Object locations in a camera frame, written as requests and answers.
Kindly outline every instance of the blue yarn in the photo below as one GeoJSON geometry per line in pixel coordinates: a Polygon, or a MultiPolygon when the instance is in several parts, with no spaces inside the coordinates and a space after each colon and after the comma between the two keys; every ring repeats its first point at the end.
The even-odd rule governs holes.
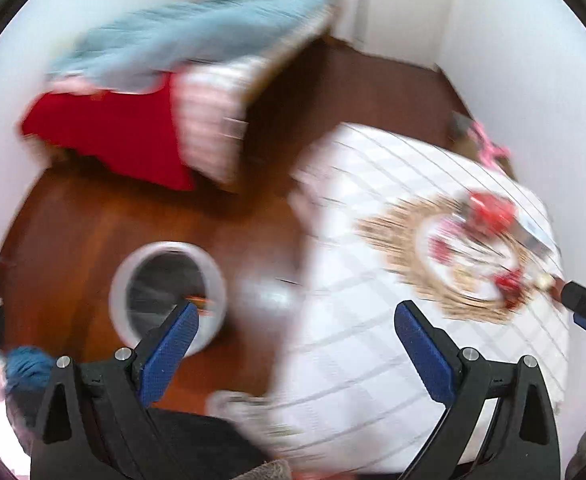
{"type": "Polygon", "coordinates": [[[35,346],[20,346],[6,356],[6,387],[4,394],[14,389],[43,390],[50,379],[55,360],[35,346]]]}

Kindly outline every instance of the metal screw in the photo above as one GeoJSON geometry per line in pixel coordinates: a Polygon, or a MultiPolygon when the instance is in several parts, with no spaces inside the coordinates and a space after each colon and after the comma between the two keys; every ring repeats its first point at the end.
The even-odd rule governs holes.
{"type": "Polygon", "coordinates": [[[126,361],[129,357],[131,357],[133,351],[126,347],[126,346],[122,346],[122,348],[119,348],[115,351],[115,359],[117,359],[118,361],[126,361]]]}
{"type": "Polygon", "coordinates": [[[525,355],[523,361],[529,368],[538,366],[538,361],[532,355],[525,355]]]}
{"type": "Polygon", "coordinates": [[[462,356],[468,361],[477,361],[480,354],[475,348],[465,348],[462,351],[462,356]]]}
{"type": "Polygon", "coordinates": [[[63,355],[57,360],[58,368],[66,368],[71,364],[71,358],[68,355],[63,355]]]}

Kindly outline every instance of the bed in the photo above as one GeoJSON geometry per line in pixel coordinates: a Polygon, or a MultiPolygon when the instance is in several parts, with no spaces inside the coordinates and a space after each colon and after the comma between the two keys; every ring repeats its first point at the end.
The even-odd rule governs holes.
{"type": "MultiPolygon", "coordinates": [[[[209,177],[223,189],[235,190],[247,107],[301,50],[316,38],[330,37],[339,9],[339,0],[331,0],[258,55],[243,56],[225,63],[189,63],[176,68],[170,92],[182,164],[209,177]]],[[[58,93],[83,95],[102,92],[99,89],[78,88],[69,80],[54,80],[50,89],[58,93]]],[[[23,130],[23,133],[38,136],[47,142],[53,159],[65,158],[66,146],[56,142],[55,136],[47,136],[36,126],[23,130]]]]}
{"type": "MultiPolygon", "coordinates": [[[[554,412],[560,412],[567,374],[566,311],[537,292],[514,314],[491,307],[478,317],[470,306],[456,310],[450,295],[434,294],[407,270],[409,254],[419,255],[421,226],[440,208],[446,210],[449,198],[489,190],[510,197],[520,217],[548,235],[551,250],[539,264],[561,276],[546,209],[530,190],[436,146],[360,124],[343,124],[326,136],[293,176],[298,187],[290,203],[309,233],[305,298],[269,393],[251,399],[217,392],[209,399],[210,414],[231,420],[294,469],[402,472],[444,412],[428,396],[395,335],[393,312],[403,300],[415,301],[460,348],[471,346],[504,362],[533,355],[554,412]],[[419,228],[402,231],[413,232],[415,239],[399,237],[410,244],[381,243],[389,240],[362,229],[363,221],[398,205],[413,211],[413,216],[394,216],[398,225],[404,225],[400,217],[423,214],[419,228]]],[[[477,455],[494,406],[485,404],[462,462],[477,455]]]]}

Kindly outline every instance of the door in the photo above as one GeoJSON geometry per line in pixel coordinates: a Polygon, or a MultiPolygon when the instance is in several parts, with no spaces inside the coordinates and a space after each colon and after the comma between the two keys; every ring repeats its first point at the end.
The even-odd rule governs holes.
{"type": "Polygon", "coordinates": [[[452,0],[360,0],[361,50],[434,68],[452,0]]]}

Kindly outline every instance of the white plaid bedsheet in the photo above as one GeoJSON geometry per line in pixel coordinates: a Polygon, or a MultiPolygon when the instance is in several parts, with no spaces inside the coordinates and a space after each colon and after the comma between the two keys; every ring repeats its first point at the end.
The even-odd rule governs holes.
{"type": "MultiPolygon", "coordinates": [[[[502,174],[418,140],[343,124],[294,176],[303,181],[292,206],[310,221],[305,300],[265,398],[272,451],[294,468],[401,472],[444,411],[429,397],[393,329],[396,304],[413,300],[458,346],[490,360],[540,363],[554,411],[564,398],[567,313],[537,295],[507,325],[451,320],[437,304],[385,270],[384,255],[354,232],[358,219],[389,203],[487,189],[509,196],[551,238],[543,203],[502,174]]],[[[553,250],[545,262],[561,275],[553,250]]],[[[478,453],[495,402],[487,402],[462,462],[478,453]]]]}

